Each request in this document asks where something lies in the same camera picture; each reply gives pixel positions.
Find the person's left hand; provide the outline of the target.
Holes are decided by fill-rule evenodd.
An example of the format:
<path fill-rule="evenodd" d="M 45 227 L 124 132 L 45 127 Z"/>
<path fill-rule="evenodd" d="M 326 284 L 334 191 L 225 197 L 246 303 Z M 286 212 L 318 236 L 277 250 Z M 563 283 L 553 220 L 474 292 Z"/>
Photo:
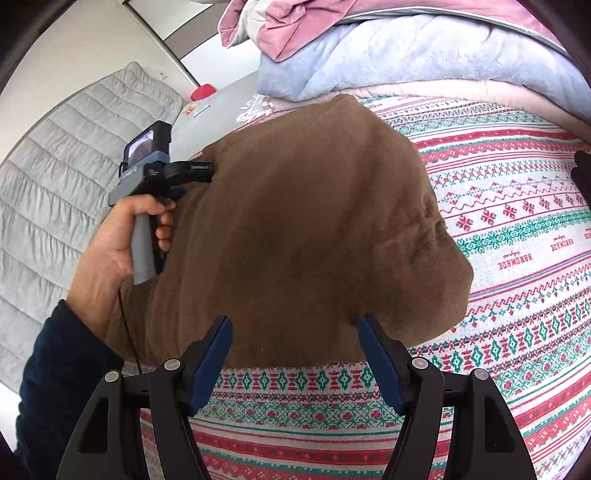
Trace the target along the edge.
<path fill-rule="evenodd" d="M 130 243 L 136 218 L 147 214 L 157 219 L 157 246 L 167 252 L 171 244 L 174 208 L 174 202 L 160 202 L 151 195 L 119 200 L 82 255 L 66 303 L 99 339 L 106 336 L 119 287 L 133 275 Z"/>

